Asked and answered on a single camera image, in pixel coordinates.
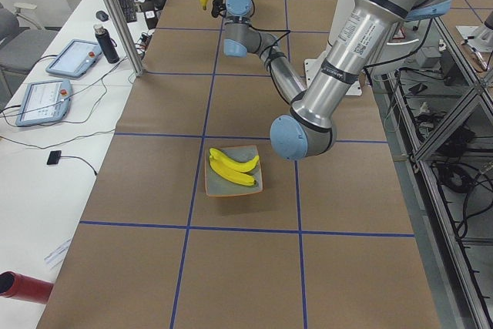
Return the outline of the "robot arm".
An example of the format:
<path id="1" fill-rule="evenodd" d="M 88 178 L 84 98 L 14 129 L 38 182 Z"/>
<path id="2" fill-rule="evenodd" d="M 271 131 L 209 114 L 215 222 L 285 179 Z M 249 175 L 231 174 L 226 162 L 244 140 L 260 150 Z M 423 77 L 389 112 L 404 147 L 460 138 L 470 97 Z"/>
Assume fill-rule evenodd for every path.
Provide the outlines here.
<path id="1" fill-rule="evenodd" d="M 271 73 L 290 112 L 270 127 L 270 143 L 284 159 L 299 160 L 328 151 L 336 137 L 332 115 L 358 80 L 392 25 L 445 14 L 451 0 L 354 0 L 310 85 L 305 86 L 269 32 L 250 24 L 252 0 L 226 0 L 225 55 L 255 54 Z"/>

